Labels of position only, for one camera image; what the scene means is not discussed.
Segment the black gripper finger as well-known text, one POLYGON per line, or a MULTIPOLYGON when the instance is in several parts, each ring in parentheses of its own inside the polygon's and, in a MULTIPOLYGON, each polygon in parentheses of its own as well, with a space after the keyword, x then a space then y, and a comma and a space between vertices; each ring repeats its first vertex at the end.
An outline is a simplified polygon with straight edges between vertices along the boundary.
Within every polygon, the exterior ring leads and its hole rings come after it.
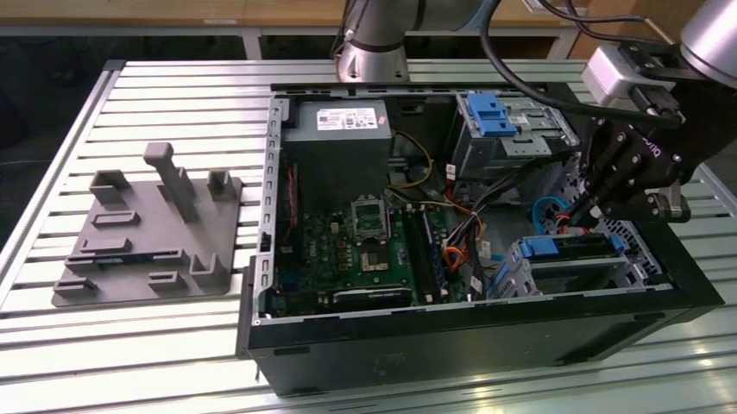
POLYGON ((691 209, 678 181, 657 189, 627 190, 598 204, 607 219, 663 223, 686 223, 691 219, 691 209))
POLYGON ((649 158, 642 139, 649 128, 594 118, 582 138, 582 194, 568 210, 570 224, 592 227, 599 219, 638 220, 647 215, 647 196, 637 186, 649 158))

